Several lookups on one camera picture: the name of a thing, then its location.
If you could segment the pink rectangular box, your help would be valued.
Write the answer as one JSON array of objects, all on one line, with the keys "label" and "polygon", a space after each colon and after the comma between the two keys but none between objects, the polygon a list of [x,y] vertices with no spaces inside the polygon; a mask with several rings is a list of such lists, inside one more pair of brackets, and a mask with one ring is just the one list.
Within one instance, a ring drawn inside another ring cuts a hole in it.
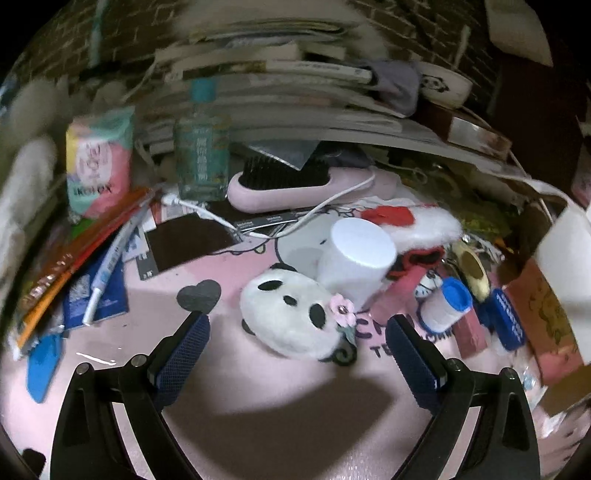
[{"label": "pink rectangular box", "polygon": [[456,322],[452,330],[463,359],[471,358],[488,347],[487,330],[480,323],[474,308]]}]

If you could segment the blue ultra case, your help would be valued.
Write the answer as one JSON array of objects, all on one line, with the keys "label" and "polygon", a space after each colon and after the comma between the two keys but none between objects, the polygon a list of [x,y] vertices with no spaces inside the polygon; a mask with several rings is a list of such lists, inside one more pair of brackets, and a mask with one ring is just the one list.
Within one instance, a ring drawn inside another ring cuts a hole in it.
[{"label": "blue ultra case", "polygon": [[527,338],[520,318],[502,289],[491,291],[489,297],[477,306],[477,315],[482,325],[497,334],[507,351],[525,345]]}]

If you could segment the panda plush pouch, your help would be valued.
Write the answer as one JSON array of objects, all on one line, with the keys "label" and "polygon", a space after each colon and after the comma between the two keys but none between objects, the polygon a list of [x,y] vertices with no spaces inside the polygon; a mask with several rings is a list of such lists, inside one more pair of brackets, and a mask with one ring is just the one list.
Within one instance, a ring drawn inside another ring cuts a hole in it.
[{"label": "panda plush pouch", "polygon": [[358,358],[356,308],[341,294],[276,263],[243,287],[242,329],[283,357],[349,366]]}]

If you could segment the white cylinder cup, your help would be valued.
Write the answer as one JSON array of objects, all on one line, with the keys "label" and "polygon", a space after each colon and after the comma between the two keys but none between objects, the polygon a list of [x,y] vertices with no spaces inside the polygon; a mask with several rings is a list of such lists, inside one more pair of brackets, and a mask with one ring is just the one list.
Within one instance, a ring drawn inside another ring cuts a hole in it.
[{"label": "white cylinder cup", "polygon": [[360,312],[382,288],[397,257],[397,247],[380,226],[361,218],[339,219],[318,261],[317,281]]}]

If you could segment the blue cap white jar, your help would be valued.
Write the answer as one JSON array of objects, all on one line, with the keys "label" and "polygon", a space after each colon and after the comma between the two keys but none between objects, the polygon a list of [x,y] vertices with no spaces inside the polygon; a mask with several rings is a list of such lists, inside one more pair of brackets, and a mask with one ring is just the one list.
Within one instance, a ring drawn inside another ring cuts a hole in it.
[{"label": "blue cap white jar", "polygon": [[420,306],[418,318],[422,327],[439,334],[449,330],[473,307],[473,298],[463,282],[446,278]]}]

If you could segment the pink printed desk mat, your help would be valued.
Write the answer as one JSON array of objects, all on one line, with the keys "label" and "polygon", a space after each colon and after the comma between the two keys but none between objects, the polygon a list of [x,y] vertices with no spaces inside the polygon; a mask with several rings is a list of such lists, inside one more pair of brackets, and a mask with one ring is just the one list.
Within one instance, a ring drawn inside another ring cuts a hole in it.
[{"label": "pink printed desk mat", "polygon": [[49,454],[76,366],[121,366],[149,353],[186,318],[178,291],[205,279],[221,286],[211,339],[177,401],[163,415],[205,479],[389,479],[418,442],[431,415],[420,408],[388,348],[382,325],[358,322],[356,363],[277,356],[242,329],[242,287],[276,262],[310,274],[332,224],[358,206],[318,215],[280,240],[247,242],[150,279],[126,263],[129,310],[72,331],[45,399],[27,390],[27,363],[1,361],[1,423],[19,449]]}]

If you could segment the long pink bar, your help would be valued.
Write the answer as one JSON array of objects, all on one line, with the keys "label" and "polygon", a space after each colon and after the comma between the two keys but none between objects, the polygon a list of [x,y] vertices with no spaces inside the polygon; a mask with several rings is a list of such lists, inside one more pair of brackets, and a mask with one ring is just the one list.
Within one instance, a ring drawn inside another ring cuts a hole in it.
[{"label": "long pink bar", "polygon": [[426,268],[412,267],[404,277],[377,296],[377,300],[370,307],[370,317],[385,326],[394,315],[414,315],[418,307],[415,289],[426,274]]}]

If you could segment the black phone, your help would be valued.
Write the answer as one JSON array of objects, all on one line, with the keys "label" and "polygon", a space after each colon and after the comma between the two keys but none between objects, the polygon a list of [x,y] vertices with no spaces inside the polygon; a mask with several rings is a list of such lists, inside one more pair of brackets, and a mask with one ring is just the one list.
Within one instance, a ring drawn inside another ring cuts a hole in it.
[{"label": "black phone", "polygon": [[143,280],[235,246],[238,238],[212,220],[188,214],[161,223],[145,234],[149,250],[137,259]]}]

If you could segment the yellow plush dog toy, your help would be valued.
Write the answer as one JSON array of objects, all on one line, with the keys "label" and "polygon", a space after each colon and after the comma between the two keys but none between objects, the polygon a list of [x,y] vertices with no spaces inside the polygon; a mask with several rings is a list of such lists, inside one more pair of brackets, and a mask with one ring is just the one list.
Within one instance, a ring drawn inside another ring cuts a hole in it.
[{"label": "yellow plush dog toy", "polygon": [[452,252],[468,289],[478,302],[484,302],[491,294],[491,283],[477,253],[464,241],[454,242]]}]

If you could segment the blue flat card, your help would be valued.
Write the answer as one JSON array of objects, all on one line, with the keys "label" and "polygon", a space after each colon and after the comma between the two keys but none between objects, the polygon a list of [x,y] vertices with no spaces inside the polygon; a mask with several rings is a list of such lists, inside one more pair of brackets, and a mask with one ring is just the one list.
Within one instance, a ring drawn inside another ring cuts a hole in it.
[{"label": "blue flat card", "polygon": [[62,336],[46,335],[30,352],[27,367],[27,391],[36,403],[45,399],[62,355]]}]

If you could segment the red white fluffy hat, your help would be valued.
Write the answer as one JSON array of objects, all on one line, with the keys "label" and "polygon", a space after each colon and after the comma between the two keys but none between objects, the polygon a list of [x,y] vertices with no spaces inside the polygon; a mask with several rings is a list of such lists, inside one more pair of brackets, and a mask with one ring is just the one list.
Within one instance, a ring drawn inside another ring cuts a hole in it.
[{"label": "red white fluffy hat", "polygon": [[445,246],[463,235],[460,221],[435,205],[384,205],[363,210],[361,218],[382,228],[397,248],[397,260],[387,275],[390,280],[406,276],[416,266],[435,268],[445,256]]}]

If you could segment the pink hair brush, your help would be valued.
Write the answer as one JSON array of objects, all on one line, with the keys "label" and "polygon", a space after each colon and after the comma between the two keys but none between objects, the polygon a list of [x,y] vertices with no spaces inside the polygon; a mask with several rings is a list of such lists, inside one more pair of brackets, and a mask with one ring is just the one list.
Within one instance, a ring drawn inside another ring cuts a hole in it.
[{"label": "pink hair brush", "polygon": [[332,167],[308,160],[300,170],[269,157],[250,157],[228,183],[228,201],[236,210],[256,214],[345,204],[376,196],[392,200],[400,176],[370,166]]}]

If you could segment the colourful tissue pack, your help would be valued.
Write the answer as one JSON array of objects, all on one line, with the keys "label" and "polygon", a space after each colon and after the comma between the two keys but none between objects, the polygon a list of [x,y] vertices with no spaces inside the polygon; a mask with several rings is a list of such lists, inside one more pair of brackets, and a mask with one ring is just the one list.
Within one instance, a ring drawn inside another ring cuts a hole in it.
[{"label": "colourful tissue pack", "polygon": [[70,209],[96,219],[130,190],[134,108],[73,119],[66,131],[66,182]]}]

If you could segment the white panda bowl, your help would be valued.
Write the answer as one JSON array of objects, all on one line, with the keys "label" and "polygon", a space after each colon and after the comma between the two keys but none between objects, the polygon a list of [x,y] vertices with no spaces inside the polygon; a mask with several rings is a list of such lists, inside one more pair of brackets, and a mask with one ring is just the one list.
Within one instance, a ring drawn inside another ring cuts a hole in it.
[{"label": "white panda bowl", "polygon": [[471,80],[436,64],[419,62],[417,66],[422,76],[420,92],[429,101],[449,109],[465,104],[472,92]]}]

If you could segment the stack of books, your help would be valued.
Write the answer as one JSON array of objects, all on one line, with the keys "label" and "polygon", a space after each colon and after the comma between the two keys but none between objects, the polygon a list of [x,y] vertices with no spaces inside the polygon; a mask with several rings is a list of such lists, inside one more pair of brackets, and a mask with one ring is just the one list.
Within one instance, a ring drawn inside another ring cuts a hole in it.
[{"label": "stack of books", "polygon": [[360,67],[374,43],[362,22],[321,18],[183,15],[180,42],[155,54],[169,69],[164,84],[138,103],[135,138],[153,154],[173,149],[172,125],[189,113],[190,84],[216,82],[215,107],[230,116],[235,142],[339,141],[394,147],[474,165],[496,176],[519,170],[489,152],[446,143],[432,129],[403,117],[369,89]]}]

